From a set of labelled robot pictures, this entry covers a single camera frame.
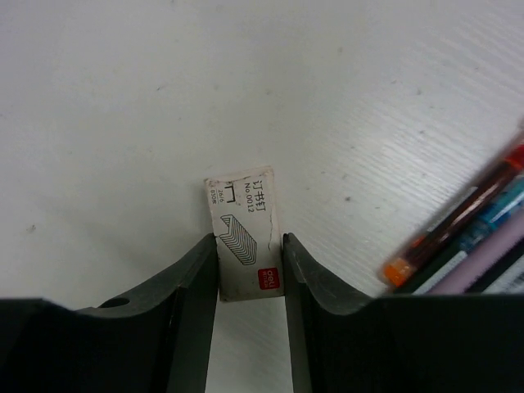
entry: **white table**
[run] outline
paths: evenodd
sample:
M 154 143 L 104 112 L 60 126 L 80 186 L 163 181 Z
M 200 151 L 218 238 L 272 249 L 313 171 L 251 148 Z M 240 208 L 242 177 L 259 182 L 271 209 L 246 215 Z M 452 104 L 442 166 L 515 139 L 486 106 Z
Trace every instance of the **white table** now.
M 283 230 L 382 262 L 518 133 L 520 0 L 4 0 L 0 296 L 98 305 L 211 231 L 203 179 L 276 172 Z M 209 392 L 291 392 L 282 299 L 219 305 Z

